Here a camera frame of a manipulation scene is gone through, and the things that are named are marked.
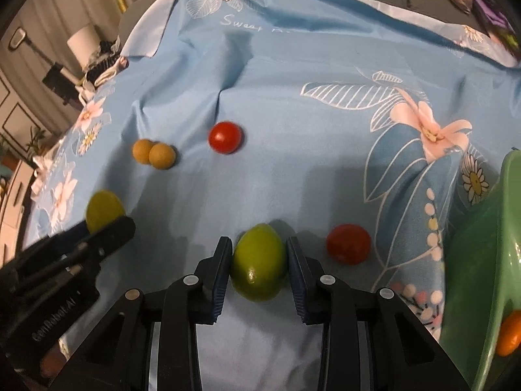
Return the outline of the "yellow-green fruit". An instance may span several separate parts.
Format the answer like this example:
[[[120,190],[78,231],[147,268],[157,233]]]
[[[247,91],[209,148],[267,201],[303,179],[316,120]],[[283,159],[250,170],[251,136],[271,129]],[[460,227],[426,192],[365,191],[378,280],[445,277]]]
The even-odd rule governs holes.
[[[118,196],[110,191],[101,190],[89,200],[85,221],[88,231],[93,234],[122,216],[125,216],[125,210]]]

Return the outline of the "small red cherry tomato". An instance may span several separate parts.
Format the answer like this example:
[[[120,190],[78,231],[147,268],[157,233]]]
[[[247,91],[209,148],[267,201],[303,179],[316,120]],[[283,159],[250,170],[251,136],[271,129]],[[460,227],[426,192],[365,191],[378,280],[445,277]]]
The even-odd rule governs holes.
[[[336,262],[356,266],[364,262],[372,249],[368,232],[357,224],[342,224],[330,231],[326,250]]]

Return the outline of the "green lime fruit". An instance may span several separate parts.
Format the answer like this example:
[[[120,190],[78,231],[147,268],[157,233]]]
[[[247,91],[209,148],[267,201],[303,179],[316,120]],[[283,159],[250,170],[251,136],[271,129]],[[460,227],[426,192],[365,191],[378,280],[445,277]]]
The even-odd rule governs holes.
[[[276,297],[288,271],[287,251],[282,238],[267,223],[255,225],[239,239],[232,258],[232,284],[253,302]]]

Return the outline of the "white tv cabinet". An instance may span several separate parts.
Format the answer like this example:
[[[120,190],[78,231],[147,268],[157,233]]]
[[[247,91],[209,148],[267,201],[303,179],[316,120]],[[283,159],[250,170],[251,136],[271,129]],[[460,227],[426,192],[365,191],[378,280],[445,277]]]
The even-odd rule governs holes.
[[[26,201],[31,192],[34,169],[20,161],[15,169],[1,205],[0,263],[10,262],[19,250]]]

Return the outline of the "yellow-brown longan left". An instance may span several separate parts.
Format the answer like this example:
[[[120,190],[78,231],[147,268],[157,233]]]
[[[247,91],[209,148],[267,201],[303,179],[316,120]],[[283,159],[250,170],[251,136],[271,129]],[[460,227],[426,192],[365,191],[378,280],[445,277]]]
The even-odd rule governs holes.
[[[138,139],[133,143],[132,153],[133,159],[140,164],[148,165],[149,154],[155,142],[147,138]]]

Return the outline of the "yellow-brown longan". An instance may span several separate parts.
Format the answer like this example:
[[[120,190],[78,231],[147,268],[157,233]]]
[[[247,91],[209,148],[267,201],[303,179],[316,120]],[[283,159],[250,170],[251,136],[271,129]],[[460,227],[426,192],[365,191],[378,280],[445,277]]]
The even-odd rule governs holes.
[[[133,159],[140,164],[148,165],[149,154],[155,142],[147,138],[138,139],[133,143],[132,153]]]
[[[156,169],[169,169],[176,162],[176,151],[167,144],[156,143],[151,147],[148,159]]]

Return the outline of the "potted green plant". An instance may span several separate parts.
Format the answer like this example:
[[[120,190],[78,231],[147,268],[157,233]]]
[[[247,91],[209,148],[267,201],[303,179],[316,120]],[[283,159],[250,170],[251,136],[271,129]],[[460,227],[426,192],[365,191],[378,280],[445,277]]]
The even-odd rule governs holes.
[[[40,126],[37,125],[30,128],[30,139],[26,144],[26,153],[29,159],[41,154],[45,138],[46,132]]]

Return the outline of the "yellow-brown longan right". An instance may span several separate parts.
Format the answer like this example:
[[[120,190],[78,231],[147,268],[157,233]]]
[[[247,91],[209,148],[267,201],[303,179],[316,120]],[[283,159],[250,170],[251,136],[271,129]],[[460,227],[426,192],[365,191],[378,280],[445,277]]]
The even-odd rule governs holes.
[[[169,169],[176,162],[176,151],[167,144],[156,143],[151,147],[148,159],[156,169]]]

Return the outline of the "green plastic bowl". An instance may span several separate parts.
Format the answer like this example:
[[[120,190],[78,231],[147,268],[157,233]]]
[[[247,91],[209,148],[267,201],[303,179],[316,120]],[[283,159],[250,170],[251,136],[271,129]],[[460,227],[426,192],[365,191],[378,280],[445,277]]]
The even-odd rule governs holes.
[[[513,356],[495,353],[502,321],[520,308],[520,152],[503,159],[489,195],[473,206],[445,252],[440,344],[472,390]]]

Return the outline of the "orange mandarin right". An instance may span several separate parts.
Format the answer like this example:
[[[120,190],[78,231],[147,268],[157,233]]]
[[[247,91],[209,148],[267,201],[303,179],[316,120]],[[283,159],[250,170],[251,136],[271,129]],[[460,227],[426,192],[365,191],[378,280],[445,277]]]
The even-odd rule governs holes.
[[[509,356],[520,345],[521,341],[521,311],[513,311],[501,323],[495,354]]]

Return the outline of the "blue floral cloth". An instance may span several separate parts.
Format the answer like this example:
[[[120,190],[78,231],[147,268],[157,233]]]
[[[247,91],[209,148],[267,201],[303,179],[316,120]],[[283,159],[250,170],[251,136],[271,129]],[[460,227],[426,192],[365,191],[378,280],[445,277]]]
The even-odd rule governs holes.
[[[446,246],[520,142],[517,60],[470,27],[366,0],[157,0],[124,54],[63,137],[28,224],[30,240],[68,229],[100,189],[136,222],[67,350],[127,289],[161,290],[259,223],[352,287],[394,288],[440,341]],[[243,132],[234,153],[207,141],[224,121]],[[175,164],[137,163],[142,138]],[[342,224],[371,237],[356,266],[326,250]]]

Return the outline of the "white table lamp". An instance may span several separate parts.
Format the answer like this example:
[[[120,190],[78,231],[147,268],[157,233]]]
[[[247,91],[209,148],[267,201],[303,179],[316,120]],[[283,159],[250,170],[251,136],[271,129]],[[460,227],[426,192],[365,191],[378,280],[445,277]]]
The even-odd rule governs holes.
[[[90,57],[99,50],[101,38],[92,24],[87,24],[67,40],[67,46],[77,59],[80,67],[85,69]]]

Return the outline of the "purple folded clothes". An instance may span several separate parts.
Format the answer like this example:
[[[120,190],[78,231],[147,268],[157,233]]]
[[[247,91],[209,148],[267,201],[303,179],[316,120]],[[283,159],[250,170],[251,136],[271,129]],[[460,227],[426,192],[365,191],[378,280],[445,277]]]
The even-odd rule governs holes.
[[[480,11],[492,25],[510,32],[514,31],[507,17],[502,13],[494,0],[474,0],[474,2],[479,6]]]

